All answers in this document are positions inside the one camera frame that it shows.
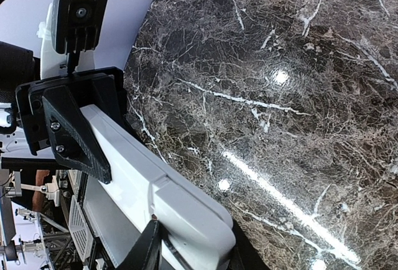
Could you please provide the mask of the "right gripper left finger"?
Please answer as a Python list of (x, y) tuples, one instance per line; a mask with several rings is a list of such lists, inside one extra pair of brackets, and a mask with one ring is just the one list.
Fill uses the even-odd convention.
[(117, 270), (155, 270), (161, 260), (161, 228), (158, 220), (148, 222), (124, 261)]

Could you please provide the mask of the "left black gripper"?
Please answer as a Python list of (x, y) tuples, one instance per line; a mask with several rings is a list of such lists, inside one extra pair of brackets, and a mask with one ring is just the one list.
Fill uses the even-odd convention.
[(16, 105), (33, 156), (49, 148), (60, 165), (111, 182), (111, 166), (82, 108), (94, 105), (124, 127), (127, 92), (122, 70), (109, 67), (21, 84)]

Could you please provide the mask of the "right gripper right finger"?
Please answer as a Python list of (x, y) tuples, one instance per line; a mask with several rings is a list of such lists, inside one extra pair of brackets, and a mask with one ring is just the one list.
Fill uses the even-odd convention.
[(233, 220), (233, 233), (236, 245), (232, 250), (228, 269), (264, 269), (262, 258), (236, 220)]

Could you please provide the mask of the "white remote control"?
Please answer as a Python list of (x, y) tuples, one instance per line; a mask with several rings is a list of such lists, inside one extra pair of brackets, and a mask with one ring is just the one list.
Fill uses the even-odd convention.
[(162, 256), (174, 269), (227, 269), (236, 244), (229, 212), (95, 105), (81, 109), (110, 166), (104, 190), (142, 232), (155, 216), (167, 231)]

